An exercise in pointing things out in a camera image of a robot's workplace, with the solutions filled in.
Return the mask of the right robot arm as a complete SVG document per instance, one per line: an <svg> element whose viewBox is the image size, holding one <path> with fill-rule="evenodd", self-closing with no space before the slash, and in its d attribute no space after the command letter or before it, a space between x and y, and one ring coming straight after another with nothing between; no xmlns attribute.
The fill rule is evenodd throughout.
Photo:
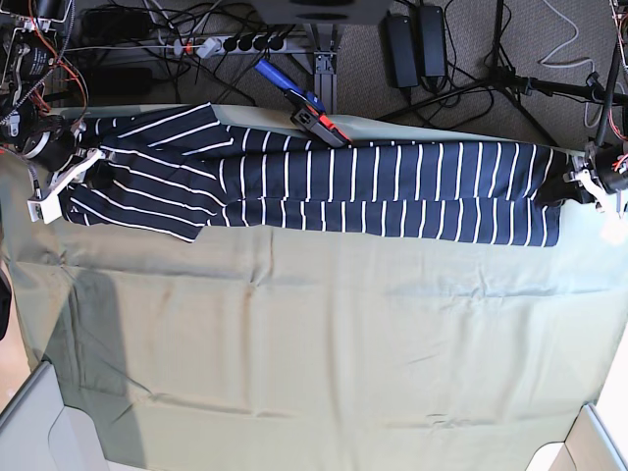
<svg viewBox="0 0 628 471"><path fill-rule="evenodd" d="M76 14L74 1L1 3L1 150L26 164L37 200L53 184L105 184L100 168L108 153L87 128L86 82L66 57ZM54 114L45 100L45 85L59 71L81 97L76 117Z"/></svg>

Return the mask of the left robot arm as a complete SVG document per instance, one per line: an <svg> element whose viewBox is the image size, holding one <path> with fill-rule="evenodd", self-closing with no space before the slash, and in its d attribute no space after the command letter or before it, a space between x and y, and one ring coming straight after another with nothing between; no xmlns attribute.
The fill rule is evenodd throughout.
<svg viewBox="0 0 628 471"><path fill-rule="evenodd" d="M600 82L595 61L589 57L567 62L554 62L551 59L557 52L578 39L580 29L551 3L547 3L546 6L573 27L574 34L570 39L554 47L539 64L547 69L558 70L590 65L591 73L586 84L580 87L567 87L563 93L570 97L580 96L584 99L586 107L596 104L600 109L595 123L584 122L586 128L596 130L594 139L586 144L582 155L570 157L567 170L560 173L556 180L546 183L542 191L546 194L547 200L553 198L560 202L564 199L574 199L581 204L593 203L601 212L623 213L625 204L623 202L614 204L611 197L613 195L619 197L627 189L627 135L619 130L613 118L615 106L627 105L625 87L618 83L620 73L625 70L627 3L625 1L609 3L616 42L606 84Z"/></svg>

